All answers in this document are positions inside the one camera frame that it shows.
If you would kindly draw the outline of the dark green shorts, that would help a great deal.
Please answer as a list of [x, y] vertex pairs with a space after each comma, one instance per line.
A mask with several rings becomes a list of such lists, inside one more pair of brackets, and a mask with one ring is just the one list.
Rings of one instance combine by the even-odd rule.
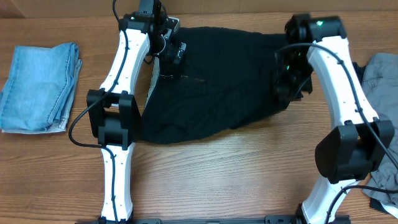
[[187, 48], [181, 64], [154, 65], [141, 139], [172, 144], [237, 129], [285, 110], [312, 91], [309, 75], [276, 78], [275, 53], [283, 34], [220, 27], [181, 28]]

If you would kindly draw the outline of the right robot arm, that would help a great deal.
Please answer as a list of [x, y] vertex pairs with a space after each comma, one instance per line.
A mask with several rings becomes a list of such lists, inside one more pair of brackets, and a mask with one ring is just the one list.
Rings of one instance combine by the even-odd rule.
[[313, 73], [328, 105], [331, 132], [316, 146], [319, 171], [310, 195], [294, 215], [269, 215], [266, 223], [349, 223], [336, 211], [352, 189], [375, 171], [394, 136], [391, 121], [382, 121], [361, 88], [349, 53], [349, 41], [337, 16], [295, 14], [285, 25], [288, 45], [275, 54], [273, 94], [288, 103], [298, 99]]

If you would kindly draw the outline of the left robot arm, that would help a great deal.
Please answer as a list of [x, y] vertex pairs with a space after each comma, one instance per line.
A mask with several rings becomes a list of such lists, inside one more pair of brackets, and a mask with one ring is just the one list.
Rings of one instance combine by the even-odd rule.
[[159, 24], [135, 12], [121, 19], [119, 45], [105, 81], [90, 90], [86, 102], [91, 130], [104, 160], [104, 203], [98, 223], [132, 223], [131, 159], [141, 130], [141, 114], [134, 92], [149, 54], [178, 64], [186, 49], [173, 44], [180, 21], [165, 16]]

